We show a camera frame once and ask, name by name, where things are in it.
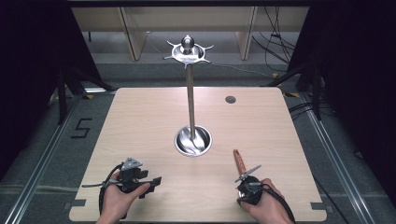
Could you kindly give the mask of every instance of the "silver ball finial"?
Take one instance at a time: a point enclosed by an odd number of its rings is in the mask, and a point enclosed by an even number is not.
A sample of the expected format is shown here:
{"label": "silver ball finial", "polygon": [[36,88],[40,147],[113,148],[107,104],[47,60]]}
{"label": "silver ball finial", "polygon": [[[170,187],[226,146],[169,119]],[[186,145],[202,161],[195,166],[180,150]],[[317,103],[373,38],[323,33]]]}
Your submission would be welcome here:
{"label": "silver ball finial", "polygon": [[183,48],[183,54],[188,55],[191,54],[192,49],[194,48],[194,39],[189,35],[186,35],[183,39],[181,39],[181,47]]}

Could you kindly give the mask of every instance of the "person's right hand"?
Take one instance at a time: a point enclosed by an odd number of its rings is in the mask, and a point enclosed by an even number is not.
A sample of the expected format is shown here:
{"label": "person's right hand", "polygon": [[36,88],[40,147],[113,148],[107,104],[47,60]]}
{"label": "person's right hand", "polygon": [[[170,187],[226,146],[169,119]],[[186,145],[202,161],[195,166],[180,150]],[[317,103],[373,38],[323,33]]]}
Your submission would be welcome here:
{"label": "person's right hand", "polygon": [[[261,182],[271,187],[277,194],[284,198],[280,191],[274,186],[271,179],[264,179]],[[292,224],[282,204],[265,191],[262,192],[262,198],[257,205],[241,202],[241,206],[260,224]]]}

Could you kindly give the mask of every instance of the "floor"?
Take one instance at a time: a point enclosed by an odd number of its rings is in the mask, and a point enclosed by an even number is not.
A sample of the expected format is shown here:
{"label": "floor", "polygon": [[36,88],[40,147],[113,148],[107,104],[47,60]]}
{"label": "floor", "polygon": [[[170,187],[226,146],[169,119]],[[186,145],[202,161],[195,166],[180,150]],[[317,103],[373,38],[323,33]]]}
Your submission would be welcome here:
{"label": "floor", "polygon": [[[176,44],[185,33],[148,33],[143,53],[135,62],[130,58],[122,33],[92,33],[92,42],[88,41],[88,33],[83,35],[102,79],[112,86],[185,85],[183,65],[163,59],[172,49],[166,41]],[[242,61],[233,33],[189,35],[203,47],[214,45],[206,57],[212,63],[197,64],[204,71],[196,77],[197,86],[263,86],[287,69],[286,63],[265,53],[254,41],[248,60]],[[270,38],[270,33],[254,34],[266,47],[268,42],[262,35]],[[282,37],[295,44],[298,33],[285,33]],[[269,44],[268,48],[287,59],[279,45]],[[298,77],[279,86],[289,96],[285,96],[285,101],[290,110],[310,101],[309,91],[295,90]],[[90,83],[84,85],[95,87]],[[72,113],[64,126],[57,124],[59,111],[54,95],[29,146],[0,183],[0,220],[6,221],[8,214],[19,214],[14,216],[18,220],[15,223],[72,223],[68,212],[114,97],[112,93],[90,95],[93,97],[77,98],[69,94]],[[322,120],[319,121],[311,111],[305,111],[307,108],[303,106],[290,115],[326,204],[328,218],[324,223],[396,223],[395,207],[364,159],[354,155],[356,148],[336,113],[329,105],[321,104]],[[81,135],[76,129],[81,127],[79,124],[89,127],[87,137],[76,137]]]}

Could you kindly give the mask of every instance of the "person's left hand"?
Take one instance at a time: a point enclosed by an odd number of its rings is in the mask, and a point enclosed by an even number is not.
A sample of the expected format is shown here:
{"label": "person's left hand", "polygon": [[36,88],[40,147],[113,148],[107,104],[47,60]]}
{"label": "person's left hand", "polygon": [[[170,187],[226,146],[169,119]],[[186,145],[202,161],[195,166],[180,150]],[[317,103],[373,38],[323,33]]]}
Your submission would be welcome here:
{"label": "person's left hand", "polygon": [[[117,179],[118,176],[119,173],[115,173],[111,178]],[[149,183],[146,183],[131,193],[124,193],[116,185],[109,185],[105,191],[102,214],[96,223],[117,223],[123,216],[125,216],[125,214],[127,214],[134,200],[144,194],[148,189]]]}

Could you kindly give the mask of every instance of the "table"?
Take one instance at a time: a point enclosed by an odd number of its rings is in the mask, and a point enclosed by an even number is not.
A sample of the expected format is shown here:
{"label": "table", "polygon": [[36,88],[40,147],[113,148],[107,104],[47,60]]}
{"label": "table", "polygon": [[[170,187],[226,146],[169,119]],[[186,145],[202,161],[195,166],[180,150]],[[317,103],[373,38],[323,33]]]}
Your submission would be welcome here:
{"label": "table", "polygon": [[[229,104],[227,96],[236,102]],[[297,221],[323,221],[325,210],[297,132],[278,88],[195,87],[195,122],[207,128],[212,147],[200,157],[176,150],[178,130],[189,125],[186,88],[119,89],[106,117],[81,185],[101,183],[126,157],[143,162],[148,180],[163,182],[136,200],[126,220],[142,222],[251,222],[236,202],[238,149],[254,175],[270,177]],[[79,188],[73,221],[99,218],[99,188]]]}

